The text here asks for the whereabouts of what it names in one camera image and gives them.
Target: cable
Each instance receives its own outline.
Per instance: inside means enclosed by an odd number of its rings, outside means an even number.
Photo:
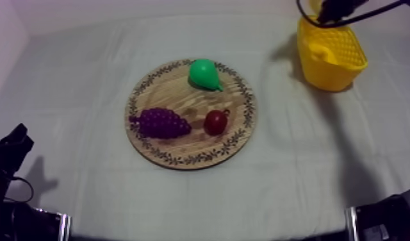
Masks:
[[[17,176],[14,176],[14,177],[12,178],[12,181],[22,181],[23,183],[27,184],[27,186],[29,186],[29,188],[30,188],[30,197],[29,197],[27,200],[25,200],[25,201],[18,201],[18,200],[14,200],[14,199],[12,199],[12,198],[9,198],[9,197],[5,197],[5,198],[4,198],[5,200],[9,200],[9,201],[11,201],[11,202],[13,202],[13,203],[28,203],[30,200],[33,199],[33,196],[35,196],[35,190],[34,190],[33,187],[31,186],[31,184],[29,183],[29,181],[27,181],[27,180],[24,179],[24,178],[17,177]]]
[[[364,19],[367,19],[367,18],[376,16],[376,15],[378,15],[378,14],[380,14],[380,13],[387,12],[387,11],[392,10],[392,9],[398,7],[398,6],[403,5],[403,4],[404,4],[404,2],[401,1],[401,0],[399,0],[399,1],[396,1],[396,2],[391,3],[391,4],[389,4],[389,5],[383,6],[383,7],[379,8],[379,9],[376,9],[376,10],[374,10],[374,11],[370,11],[370,12],[368,12],[368,13],[359,15],[359,16],[357,16],[357,17],[353,17],[353,18],[351,18],[351,19],[347,19],[347,20],[335,22],[335,23],[333,23],[333,24],[319,24],[319,23],[313,21],[312,19],[310,19],[310,18],[308,17],[308,15],[305,13],[304,9],[302,8],[302,5],[301,5],[301,3],[300,3],[300,0],[296,0],[296,5],[298,6],[298,9],[299,9],[300,13],[302,14],[302,16],[303,16],[310,24],[312,24],[312,25],[314,25],[314,26],[316,26],[316,27],[318,27],[318,28],[338,28],[338,27],[342,27],[342,26],[344,26],[344,25],[352,24],[352,23],[354,23],[354,22],[359,22],[359,21],[361,21],[361,20],[364,20]]]

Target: wood grain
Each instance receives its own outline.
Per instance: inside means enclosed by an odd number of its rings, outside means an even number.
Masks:
[[[247,82],[234,70],[216,63],[224,91],[191,86],[188,71],[193,60],[178,60],[154,69],[137,84],[126,105],[127,136],[133,146],[152,163],[178,170],[195,170],[224,162],[248,141],[256,124],[256,98]],[[192,126],[189,135],[160,140],[145,138],[129,116],[149,108],[168,108]],[[202,126],[211,110],[229,110],[223,134],[211,137]]]

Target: plastic basket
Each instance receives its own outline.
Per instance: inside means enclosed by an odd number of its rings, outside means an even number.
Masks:
[[[322,29],[301,18],[298,49],[306,80],[322,90],[343,90],[368,66],[366,56],[348,26]]]

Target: white tablecloth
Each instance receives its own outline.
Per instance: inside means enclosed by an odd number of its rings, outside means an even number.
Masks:
[[[33,37],[0,95],[0,138],[35,141],[18,175],[73,232],[116,240],[274,240],[345,227],[343,209],[410,187],[410,40],[357,29],[370,66],[345,92],[302,82],[297,19],[131,19]],[[158,65],[209,58],[252,86],[245,147],[206,170],[144,160],[124,131],[135,84]],[[10,195],[24,197],[13,184]]]

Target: plastic pear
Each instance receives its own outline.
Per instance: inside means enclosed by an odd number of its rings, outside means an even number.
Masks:
[[[200,87],[223,91],[217,68],[211,60],[195,60],[190,66],[190,80]]]

